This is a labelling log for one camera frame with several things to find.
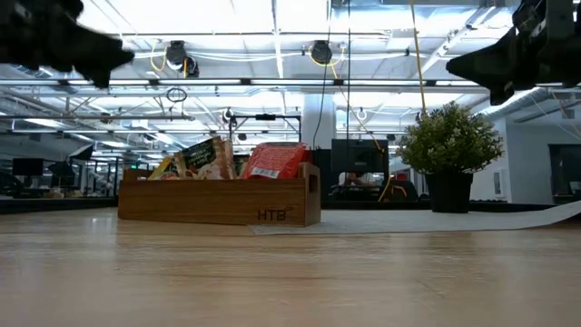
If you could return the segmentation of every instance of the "wooden table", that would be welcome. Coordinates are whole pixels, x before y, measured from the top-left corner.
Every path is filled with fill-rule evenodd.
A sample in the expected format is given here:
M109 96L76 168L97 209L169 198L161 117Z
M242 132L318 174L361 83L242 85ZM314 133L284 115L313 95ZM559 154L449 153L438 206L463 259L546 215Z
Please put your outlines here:
M3 327L578 326L581 230L253 236L0 216Z

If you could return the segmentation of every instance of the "wooden box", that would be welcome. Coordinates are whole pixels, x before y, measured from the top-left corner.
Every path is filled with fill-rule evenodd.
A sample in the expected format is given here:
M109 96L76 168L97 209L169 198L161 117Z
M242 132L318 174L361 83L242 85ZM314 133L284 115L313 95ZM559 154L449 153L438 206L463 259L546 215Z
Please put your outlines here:
M319 168L301 163L299 178L230 181L140 181L123 172L121 219L180 223L308 226L320 221Z

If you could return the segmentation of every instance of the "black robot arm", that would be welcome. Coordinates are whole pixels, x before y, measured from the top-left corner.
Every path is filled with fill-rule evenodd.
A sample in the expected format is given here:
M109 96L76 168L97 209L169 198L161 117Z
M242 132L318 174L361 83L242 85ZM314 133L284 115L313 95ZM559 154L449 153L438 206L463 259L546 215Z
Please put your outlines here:
M75 69L97 87L133 60L123 42L79 26L81 0L0 0L0 64Z
M573 10L572 0L523 0L512 15L513 27L498 42L454 58L446 68L488 88L492 105L537 84L577 85L581 22L574 22Z

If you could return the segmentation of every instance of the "green shrub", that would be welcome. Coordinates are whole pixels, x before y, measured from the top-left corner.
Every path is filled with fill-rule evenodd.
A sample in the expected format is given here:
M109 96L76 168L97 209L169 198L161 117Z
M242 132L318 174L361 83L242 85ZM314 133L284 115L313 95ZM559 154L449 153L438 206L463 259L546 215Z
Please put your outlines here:
M404 164L420 173L474 173L502 155L502 137L470 108L451 102L406 128L397 150Z

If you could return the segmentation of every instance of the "white wall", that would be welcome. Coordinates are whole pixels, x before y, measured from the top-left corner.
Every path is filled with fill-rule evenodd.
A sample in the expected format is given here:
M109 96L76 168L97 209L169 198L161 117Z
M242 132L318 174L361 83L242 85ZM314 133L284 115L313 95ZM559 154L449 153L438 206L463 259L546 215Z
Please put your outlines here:
M576 131L561 124L572 134ZM558 126L508 124L510 185L513 203L553 203L550 144L581 144Z
M496 161L488 165L483 171L474 174L474 182L470 192L472 200L506 200L514 202L511 196L510 171L508 167L508 147L507 142L507 121L505 118L499 118L492 122L494 128L498 130L500 136L504 139L503 155ZM502 194L495 194L494 172L500 173L500 182Z

